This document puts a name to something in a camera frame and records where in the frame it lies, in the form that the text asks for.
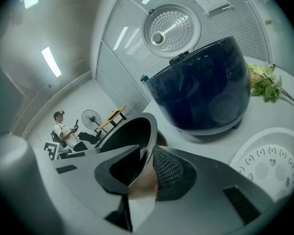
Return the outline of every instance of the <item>white countertop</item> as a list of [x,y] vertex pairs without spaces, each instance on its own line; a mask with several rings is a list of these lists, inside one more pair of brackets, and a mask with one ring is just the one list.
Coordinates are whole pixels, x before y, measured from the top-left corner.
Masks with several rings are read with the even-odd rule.
[[[248,63],[263,66],[264,62],[245,57]],[[282,76],[282,87],[294,97],[294,77],[276,68],[274,74]],[[153,100],[144,112],[157,119],[158,129],[167,140],[168,147],[209,157],[230,164],[241,146],[256,133],[272,128],[284,127],[294,131],[294,104],[282,97],[275,103],[264,102],[263,97],[251,97],[240,127],[214,136],[193,137],[180,133],[163,116]]]

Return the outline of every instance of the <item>ceiling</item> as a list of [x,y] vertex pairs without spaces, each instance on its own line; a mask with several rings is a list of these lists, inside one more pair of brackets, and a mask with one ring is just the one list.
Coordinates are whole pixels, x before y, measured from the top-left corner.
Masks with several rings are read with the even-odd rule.
[[[38,0],[25,9],[24,0],[9,0],[2,8],[0,66],[25,95],[15,122],[28,110],[30,102],[27,119],[34,117],[60,89],[90,70],[93,23],[99,2]],[[41,53],[46,47],[50,47],[62,73],[59,77]],[[21,134],[27,123],[23,120],[19,124],[15,134]]]

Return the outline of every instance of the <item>electric fan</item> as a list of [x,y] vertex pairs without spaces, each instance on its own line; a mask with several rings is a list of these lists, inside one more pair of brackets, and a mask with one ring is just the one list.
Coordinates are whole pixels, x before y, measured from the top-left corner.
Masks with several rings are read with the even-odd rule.
[[97,132],[97,128],[101,125],[101,118],[97,112],[86,110],[82,113],[82,122],[88,129]]

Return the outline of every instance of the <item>dark blue inner pot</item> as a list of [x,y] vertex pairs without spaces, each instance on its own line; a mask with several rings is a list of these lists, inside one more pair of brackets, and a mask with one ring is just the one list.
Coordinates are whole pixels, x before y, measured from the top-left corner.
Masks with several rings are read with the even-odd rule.
[[234,37],[173,58],[146,84],[171,124],[199,135],[231,128],[250,97],[248,68]]

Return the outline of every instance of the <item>person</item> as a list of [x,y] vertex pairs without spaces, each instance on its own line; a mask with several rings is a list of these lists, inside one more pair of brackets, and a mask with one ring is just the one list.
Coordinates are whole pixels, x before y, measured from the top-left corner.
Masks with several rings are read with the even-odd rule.
[[59,139],[64,141],[68,147],[72,148],[74,151],[84,151],[87,150],[87,146],[81,141],[88,141],[91,144],[94,143],[94,136],[87,133],[80,132],[78,135],[76,131],[71,131],[69,127],[64,125],[63,122],[63,111],[56,112],[53,114],[53,118],[56,122],[54,126],[54,131],[58,135]]

